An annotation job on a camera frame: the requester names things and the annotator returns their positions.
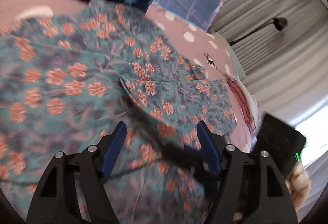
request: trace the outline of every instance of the black device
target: black device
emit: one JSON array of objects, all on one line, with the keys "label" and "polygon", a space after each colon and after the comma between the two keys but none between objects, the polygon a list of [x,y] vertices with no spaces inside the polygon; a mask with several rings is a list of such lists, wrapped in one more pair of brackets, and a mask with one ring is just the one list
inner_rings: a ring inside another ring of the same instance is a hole
[{"label": "black device", "polygon": [[288,20],[285,19],[284,17],[279,17],[279,18],[272,18],[271,20],[265,22],[264,24],[262,24],[261,26],[257,27],[255,30],[251,31],[250,33],[246,34],[245,36],[242,36],[241,38],[237,39],[237,40],[233,40],[229,42],[230,46],[235,45],[236,43],[242,41],[243,39],[247,38],[248,36],[252,35],[253,33],[269,26],[273,24],[274,27],[278,30],[278,31],[282,31],[284,28],[286,28],[288,26]]},{"label": "black device", "polygon": [[267,151],[286,179],[296,162],[300,161],[305,143],[306,138],[300,132],[266,113],[252,153]]}]

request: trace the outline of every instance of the black lamp arm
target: black lamp arm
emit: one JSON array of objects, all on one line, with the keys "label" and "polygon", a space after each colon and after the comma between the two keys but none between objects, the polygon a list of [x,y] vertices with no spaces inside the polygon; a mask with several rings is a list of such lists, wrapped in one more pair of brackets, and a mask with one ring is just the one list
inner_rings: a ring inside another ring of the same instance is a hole
[{"label": "black lamp arm", "polygon": [[243,39],[247,38],[248,36],[252,35],[253,33],[269,26],[270,24],[274,24],[275,28],[278,31],[283,30],[287,25],[288,25],[288,20],[285,19],[284,17],[282,18],[272,18],[271,20],[263,23],[262,25],[260,25],[259,27],[257,27],[255,30],[251,31],[250,33],[246,34],[245,36],[242,36],[241,38],[237,39],[237,40],[233,40],[229,42],[230,46],[235,45],[236,43],[239,43],[240,41],[242,41]]}]

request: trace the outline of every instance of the white curtain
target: white curtain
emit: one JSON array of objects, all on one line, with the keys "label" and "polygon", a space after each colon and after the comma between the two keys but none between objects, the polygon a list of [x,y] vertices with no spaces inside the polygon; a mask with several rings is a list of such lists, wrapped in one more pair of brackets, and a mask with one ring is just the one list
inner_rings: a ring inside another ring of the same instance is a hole
[{"label": "white curtain", "polygon": [[310,194],[302,207],[297,211],[298,220],[301,221],[311,210],[321,196],[328,182],[328,152],[306,167],[312,181]]},{"label": "white curtain", "polygon": [[328,9],[321,0],[230,0],[210,31],[230,41],[272,17],[287,18],[288,27],[270,25],[232,48],[260,112],[296,125],[328,102]]}]

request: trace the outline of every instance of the bed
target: bed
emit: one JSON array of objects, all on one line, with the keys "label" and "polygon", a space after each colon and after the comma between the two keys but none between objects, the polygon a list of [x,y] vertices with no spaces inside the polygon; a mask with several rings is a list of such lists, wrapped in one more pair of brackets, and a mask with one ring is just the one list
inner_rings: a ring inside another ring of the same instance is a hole
[{"label": "bed", "polygon": [[[121,177],[106,185],[119,220],[164,223],[168,207],[188,223],[203,219],[201,185],[160,161],[153,136],[199,149],[194,127],[204,120],[250,151],[253,130],[228,81],[238,78],[229,50],[156,4],[144,16],[103,0],[0,0],[0,12],[0,187],[19,215],[26,218],[57,151],[96,144],[122,120],[129,129],[114,168]],[[149,219],[154,205],[162,211]]]}]

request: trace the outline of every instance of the floral blanket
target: floral blanket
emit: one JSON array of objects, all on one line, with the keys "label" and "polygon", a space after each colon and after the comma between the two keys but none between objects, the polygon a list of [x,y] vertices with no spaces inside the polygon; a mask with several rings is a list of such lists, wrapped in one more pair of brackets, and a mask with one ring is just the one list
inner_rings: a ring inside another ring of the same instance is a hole
[{"label": "floral blanket", "polygon": [[180,56],[142,12],[92,0],[74,16],[34,18],[0,36],[0,187],[26,218],[58,151],[77,153],[128,127],[105,188],[121,223],[201,223],[204,189],[167,164],[155,138],[201,148],[196,124],[229,139],[220,80]]}]

